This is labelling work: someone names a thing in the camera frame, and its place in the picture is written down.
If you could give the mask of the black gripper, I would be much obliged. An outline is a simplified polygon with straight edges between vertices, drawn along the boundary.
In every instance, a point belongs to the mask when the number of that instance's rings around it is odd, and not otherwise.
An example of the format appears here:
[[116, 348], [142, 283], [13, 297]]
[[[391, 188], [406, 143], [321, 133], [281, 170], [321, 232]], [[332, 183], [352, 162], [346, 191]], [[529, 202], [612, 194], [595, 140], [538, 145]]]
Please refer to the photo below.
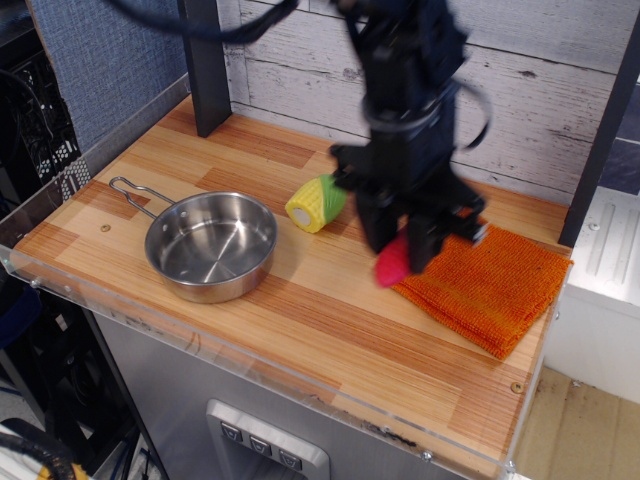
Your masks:
[[454, 151], [451, 126], [373, 130], [366, 145], [330, 147], [337, 162], [335, 183], [355, 193], [362, 229], [375, 253], [395, 239], [399, 217], [410, 216], [413, 274], [421, 274], [440, 254], [446, 236], [479, 242], [485, 235], [480, 221], [485, 201], [453, 173]]

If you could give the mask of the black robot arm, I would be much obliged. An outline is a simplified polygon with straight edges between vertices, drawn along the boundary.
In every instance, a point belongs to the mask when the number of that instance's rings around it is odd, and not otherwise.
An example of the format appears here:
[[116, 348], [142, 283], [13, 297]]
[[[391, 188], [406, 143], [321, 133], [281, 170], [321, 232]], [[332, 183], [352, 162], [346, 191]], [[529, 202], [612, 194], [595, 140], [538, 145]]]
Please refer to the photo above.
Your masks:
[[355, 195], [369, 247], [420, 274], [456, 235], [484, 233], [484, 199], [452, 170], [467, 40], [444, 1], [338, 1], [364, 70], [363, 116], [370, 140], [334, 145], [337, 186]]

